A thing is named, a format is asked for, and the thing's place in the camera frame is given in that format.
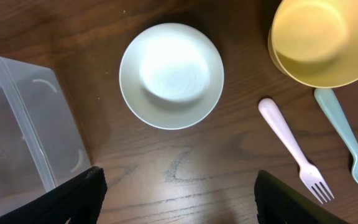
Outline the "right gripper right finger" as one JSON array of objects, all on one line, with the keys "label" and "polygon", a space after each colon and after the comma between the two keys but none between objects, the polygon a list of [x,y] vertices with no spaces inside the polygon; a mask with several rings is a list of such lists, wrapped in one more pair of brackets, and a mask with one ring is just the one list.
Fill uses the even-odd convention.
[{"label": "right gripper right finger", "polygon": [[347,224],[266,170],[260,170],[254,185],[260,224]]}]

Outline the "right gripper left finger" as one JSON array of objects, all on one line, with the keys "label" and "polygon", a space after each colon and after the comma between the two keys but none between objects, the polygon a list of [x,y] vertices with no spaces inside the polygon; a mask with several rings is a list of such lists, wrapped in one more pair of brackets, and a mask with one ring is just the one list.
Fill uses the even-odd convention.
[{"label": "right gripper left finger", "polygon": [[104,170],[94,166],[45,195],[1,216],[0,224],[95,224],[107,190]]}]

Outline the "clear plastic container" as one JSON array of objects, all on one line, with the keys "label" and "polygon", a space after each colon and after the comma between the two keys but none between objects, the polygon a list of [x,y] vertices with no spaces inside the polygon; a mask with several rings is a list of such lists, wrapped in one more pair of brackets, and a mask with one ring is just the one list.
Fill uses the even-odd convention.
[{"label": "clear plastic container", "polygon": [[0,57],[0,217],[90,166],[53,70]]}]

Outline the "white bowl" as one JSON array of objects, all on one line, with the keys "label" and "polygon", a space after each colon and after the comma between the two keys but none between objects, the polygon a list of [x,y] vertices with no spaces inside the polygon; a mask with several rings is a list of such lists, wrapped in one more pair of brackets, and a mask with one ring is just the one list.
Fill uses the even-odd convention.
[{"label": "white bowl", "polygon": [[119,67],[122,97],[144,123],[178,130],[202,121],[224,86],[223,60],[206,35],[191,26],[152,26],[128,45]]}]

